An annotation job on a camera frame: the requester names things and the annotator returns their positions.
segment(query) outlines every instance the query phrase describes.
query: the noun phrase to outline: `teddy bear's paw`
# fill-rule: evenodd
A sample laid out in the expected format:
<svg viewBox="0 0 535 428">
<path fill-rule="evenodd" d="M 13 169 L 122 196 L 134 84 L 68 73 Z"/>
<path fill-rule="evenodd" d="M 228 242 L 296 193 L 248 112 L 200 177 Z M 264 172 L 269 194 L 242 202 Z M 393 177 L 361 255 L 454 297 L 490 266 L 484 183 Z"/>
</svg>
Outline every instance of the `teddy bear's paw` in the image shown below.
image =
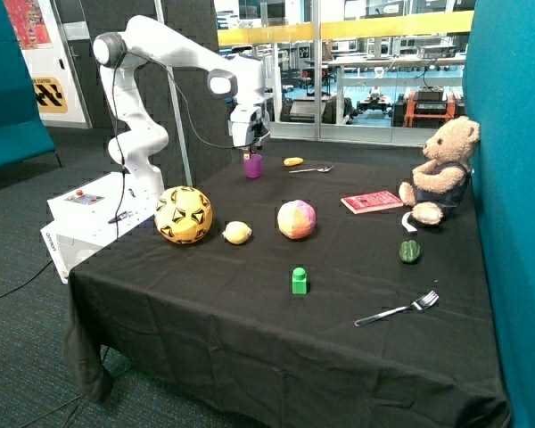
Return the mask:
<svg viewBox="0 0 535 428">
<path fill-rule="evenodd" d="M 409 183 L 402 183 L 399 189 L 399 196 L 402 202 L 409 207 L 414 207 L 416 205 L 416 199 L 414 197 L 414 190 L 412 185 Z"/>
<path fill-rule="evenodd" d="M 425 225 L 437 225 L 444 215 L 433 202 L 419 203 L 412 209 L 412 217 Z"/>
</svg>

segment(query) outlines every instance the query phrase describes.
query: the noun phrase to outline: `glass window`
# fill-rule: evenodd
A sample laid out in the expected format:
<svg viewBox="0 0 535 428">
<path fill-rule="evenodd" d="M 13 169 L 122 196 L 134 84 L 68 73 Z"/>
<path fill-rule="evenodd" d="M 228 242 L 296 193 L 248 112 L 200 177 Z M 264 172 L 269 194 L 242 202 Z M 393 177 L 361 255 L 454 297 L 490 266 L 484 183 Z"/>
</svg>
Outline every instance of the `glass window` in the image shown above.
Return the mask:
<svg viewBox="0 0 535 428">
<path fill-rule="evenodd" d="M 465 114 L 474 4 L 215 1 L 223 51 L 247 45 L 264 62 L 272 136 L 382 144 L 423 144 Z"/>
</svg>

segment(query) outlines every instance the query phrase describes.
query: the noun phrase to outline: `label sticker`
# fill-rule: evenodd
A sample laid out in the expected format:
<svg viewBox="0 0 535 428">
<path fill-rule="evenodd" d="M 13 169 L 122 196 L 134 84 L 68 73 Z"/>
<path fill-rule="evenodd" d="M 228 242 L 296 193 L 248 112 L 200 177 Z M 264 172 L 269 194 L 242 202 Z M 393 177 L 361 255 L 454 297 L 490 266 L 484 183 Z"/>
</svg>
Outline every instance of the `label sticker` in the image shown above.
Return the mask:
<svg viewBox="0 0 535 428">
<path fill-rule="evenodd" d="M 67 113 L 68 104 L 56 78 L 33 78 L 37 109 L 40 113 Z"/>
</svg>

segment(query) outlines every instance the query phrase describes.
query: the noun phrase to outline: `small green pepper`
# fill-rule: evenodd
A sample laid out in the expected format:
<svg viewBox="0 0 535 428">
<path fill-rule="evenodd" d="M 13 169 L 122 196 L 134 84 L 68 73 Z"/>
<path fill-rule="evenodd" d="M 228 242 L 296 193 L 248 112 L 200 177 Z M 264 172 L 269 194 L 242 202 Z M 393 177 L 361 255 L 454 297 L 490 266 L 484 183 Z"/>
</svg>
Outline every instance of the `small green pepper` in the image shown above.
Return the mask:
<svg viewBox="0 0 535 428">
<path fill-rule="evenodd" d="M 420 244 L 412 240 L 403 242 L 399 255 L 404 263 L 414 263 L 420 257 Z"/>
</svg>

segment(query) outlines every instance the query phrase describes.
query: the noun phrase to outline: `white control box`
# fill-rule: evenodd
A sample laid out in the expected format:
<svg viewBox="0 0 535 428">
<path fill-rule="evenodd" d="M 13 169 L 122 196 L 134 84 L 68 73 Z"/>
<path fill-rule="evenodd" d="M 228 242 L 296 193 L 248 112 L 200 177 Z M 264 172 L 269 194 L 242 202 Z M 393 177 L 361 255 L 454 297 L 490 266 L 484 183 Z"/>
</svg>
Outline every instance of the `white control box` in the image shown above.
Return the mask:
<svg viewBox="0 0 535 428">
<path fill-rule="evenodd" d="M 118 230 L 122 236 L 153 215 L 156 202 L 138 197 L 132 177 L 126 174 L 123 181 L 118 172 L 50 199 L 53 222 L 41 233 L 62 282 L 68 283 L 72 268 L 115 241 Z"/>
</svg>

